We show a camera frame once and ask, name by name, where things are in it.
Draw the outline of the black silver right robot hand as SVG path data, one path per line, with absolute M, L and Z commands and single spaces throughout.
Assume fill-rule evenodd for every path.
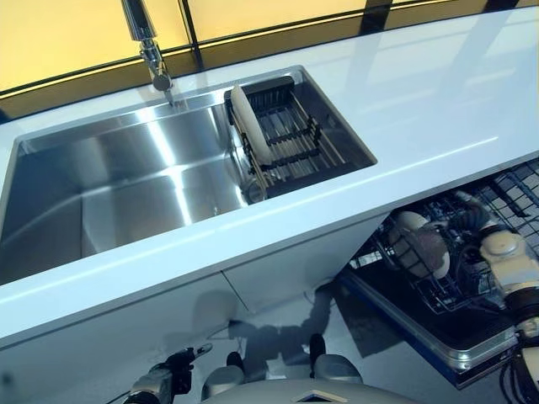
M 448 220 L 447 226 L 449 229 L 480 234 L 487 229 L 500 228 L 499 222 L 495 220 L 494 216 L 487 210 L 484 203 L 478 198 L 460 189 L 453 191 L 452 196 L 456 198 L 465 209 Z

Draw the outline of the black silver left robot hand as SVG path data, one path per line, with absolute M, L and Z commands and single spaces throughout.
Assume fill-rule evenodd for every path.
M 199 357 L 208 354 L 213 349 L 212 343 L 205 343 L 199 347 L 185 348 L 170 355 L 165 364 L 174 374 L 183 374 L 192 370 L 192 364 Z

